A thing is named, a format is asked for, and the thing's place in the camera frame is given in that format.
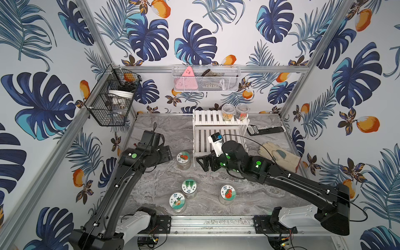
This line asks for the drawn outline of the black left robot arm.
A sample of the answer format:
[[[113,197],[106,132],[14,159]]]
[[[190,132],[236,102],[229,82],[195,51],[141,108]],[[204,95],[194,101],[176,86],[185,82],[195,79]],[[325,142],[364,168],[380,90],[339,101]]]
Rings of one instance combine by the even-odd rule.
[[[172,160],[164,135],[144,131],[135,149],[125,150],[113,170],[106,194],[81,229],[72,231],[68,242],[75,250],[121,250],[128,242],[127,230],[118,230],[119,216],[131,191],[147,168]]]

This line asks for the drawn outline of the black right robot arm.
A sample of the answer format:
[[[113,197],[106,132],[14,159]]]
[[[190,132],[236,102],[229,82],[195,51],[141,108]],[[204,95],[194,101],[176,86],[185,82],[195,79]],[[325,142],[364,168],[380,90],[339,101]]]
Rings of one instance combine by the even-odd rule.
[[[243,145],[228,141],[222,152],[198,157],[196,161],[205,172],[224,168],[239,172],[242,178],[260,184],[278,187],[317,207],[314,218],[327,231],[348,236],[350,234],[350,191],[341,183],[336,186],[321,184],[282,169],[261,156],[250,156]]]

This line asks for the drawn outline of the clear jar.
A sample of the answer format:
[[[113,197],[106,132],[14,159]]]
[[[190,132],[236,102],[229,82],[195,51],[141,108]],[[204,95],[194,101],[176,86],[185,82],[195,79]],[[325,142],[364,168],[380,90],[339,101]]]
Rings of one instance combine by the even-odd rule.
[[[223,121],[231,121],[235,115],[235,107],[231,104],[224,104],[221,108]]]
[[[250,108],[246,104],[238,104],[236,106],[236,117],[239,120],[246,120],[248,113],[250,111]]]

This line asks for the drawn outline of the white slatted wooden shelf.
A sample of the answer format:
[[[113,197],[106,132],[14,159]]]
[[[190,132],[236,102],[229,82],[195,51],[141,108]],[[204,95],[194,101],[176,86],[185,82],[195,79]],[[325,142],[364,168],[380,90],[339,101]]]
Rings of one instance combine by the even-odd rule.
[[[250,120],[232,118],[223,120],[222,111],[195,110],[193,112],[193,157],[195,160],[207,156],[214,151],[214,142],[211,135],[219,133],[222,142],[236,141],[247,149],[244,138]]]

